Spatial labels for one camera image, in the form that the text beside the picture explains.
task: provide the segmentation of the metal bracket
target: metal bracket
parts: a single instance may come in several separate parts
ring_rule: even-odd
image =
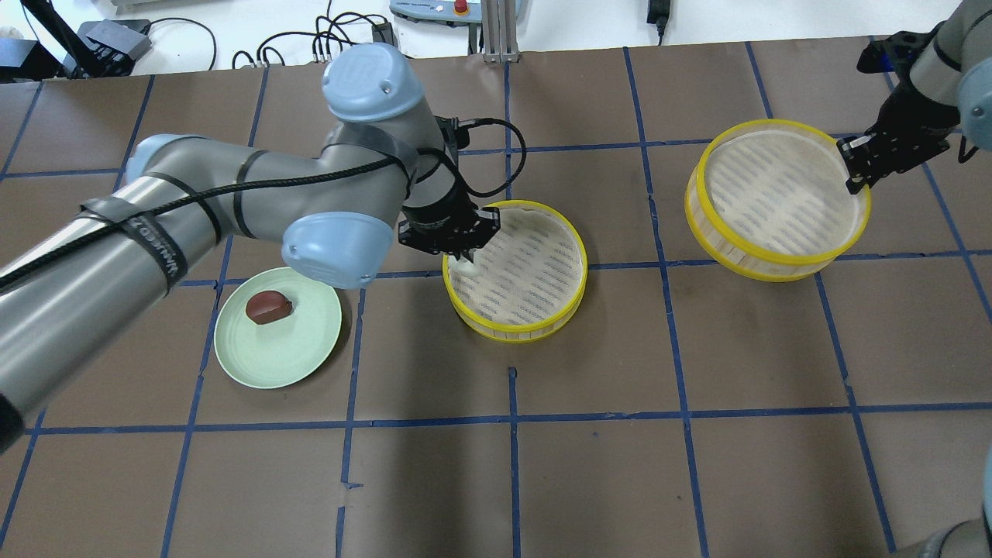
[[[482,60],[489,64],[518,62],[517,12],[512,0],[482,0]]]

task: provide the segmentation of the round plate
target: round plate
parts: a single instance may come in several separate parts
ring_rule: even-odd
[[[279,291],[293,313],[259,326],[245,314],[248,299]],[[235,381],[273,389],[302,380],[334,349],[341,332],[341,302],[333,288],[289,267],[271,269],[237,288],[217,316],[213,348],[220,366]]]

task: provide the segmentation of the round basket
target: round basket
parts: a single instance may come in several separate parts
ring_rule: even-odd
[[[475,251],[478,277],[442,263],[447,294],[458,316],[480,335],[528,343],[560,330],[578,310],[588,259],[575,227],[561,213],[536,202],[508,200],[501,227]]]
[[[685,190],[685,216],[716,261],[762,281],[811,275],[861,236],[867,188],[847,192],[833,138],[789,120],[754,120],[720,134]]]

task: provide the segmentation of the tiled surface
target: tiled surface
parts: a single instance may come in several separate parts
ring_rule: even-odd
[[[884,556],[848,417],[694,421],[710,556]]]
[[[343,434],[203,432],[189,447],[170,556],[333,556]]]
[[[508,430],[356,431],[342,556],[511,556]]]
[[[762,91],[777,117],[871,125],[887,86],[854,70],[863,43],[413,61],[438,114],[509,106],[524,130],[513,197],[560,209],[589,248],[574,319],[490,343],[452,311],[439,258],[397,248],[341,293],[321,369],[253,390],[217,365],[210,323],[283,262],[277,244],[225,240],[0,459],[4,554],[867,557],[977,516],[987,154],[881,182],[851,253],[793,284],[733,275],[685,225],[705,140],[764,117]],[[0,259],[107,194],[132,137],[254,130],[315,155],[334,121],[324,68],[48,82],[20,140],[35,90],[0,86]],[[504,136],[474,138],[461,168],[494,187]]]
[[[992,399],[992,326],[959,258],[836,262],[823,283],[859,403]]]
[[[847,405],[812,279],[762,283],[705,265],[669,280],[693,409]]]
[[[985,468],[976,449],[992,440],[992,413],[880,413],[863,419],[899,546],[975,518]],[[953,473],[947,463],[954,463]]]
[[[857,70],[858,57],[867,45],[865,37],[752,45],[772,114],[828,134],[866,130],[889,96],[881,74]]]
[[[40,437],[4,555],[158,554],[182,446],[182,434]]]
[[[149,79],[46,83],[8,172],[119,168]]]
[[[678,421],[524,424],[520,453],[523,555],[699,556]]]

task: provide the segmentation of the brown object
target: brown object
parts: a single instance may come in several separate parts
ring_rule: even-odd
[[[293,302],[279,291],[262,291],[248,299],[245,305],[245,314],[259,326],[282,320],[292,313]]]

